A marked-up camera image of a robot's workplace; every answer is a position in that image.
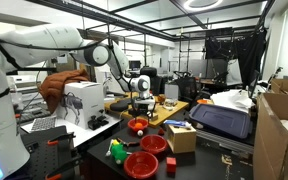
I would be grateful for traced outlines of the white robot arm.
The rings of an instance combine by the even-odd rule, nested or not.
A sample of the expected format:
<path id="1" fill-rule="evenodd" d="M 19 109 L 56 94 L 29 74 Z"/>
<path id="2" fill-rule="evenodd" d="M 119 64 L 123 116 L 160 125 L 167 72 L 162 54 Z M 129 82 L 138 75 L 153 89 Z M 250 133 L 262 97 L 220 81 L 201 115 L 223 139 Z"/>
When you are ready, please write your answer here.
<path id="1" fill-rule="evenodd" d="M 136 91 L 143 101 L 152 97 L 150 78 L 127 76 L 128 58 L 109 38 L 85 39 L 77 28 L 65 24 L 43 24 L 0 33 L 0 180 L 30 159 L 18 133 L 7 74 L 61 55 L 69 55 L 88 66 L 107 65 L 123 91 Z"/>

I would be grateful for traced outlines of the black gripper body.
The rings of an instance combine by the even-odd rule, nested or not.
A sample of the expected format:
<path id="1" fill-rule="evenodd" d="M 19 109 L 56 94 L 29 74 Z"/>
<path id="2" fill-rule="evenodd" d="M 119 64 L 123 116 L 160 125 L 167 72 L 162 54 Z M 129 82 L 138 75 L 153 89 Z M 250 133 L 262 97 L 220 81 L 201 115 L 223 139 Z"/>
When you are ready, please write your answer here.
<path id="1" fill-rule="evenodd" d="M 153 112 L 155 108 L 155 101 L 153 99 L 136 99 L 135 108 L 137 111 L 144 114 L 147 112 Z"/>

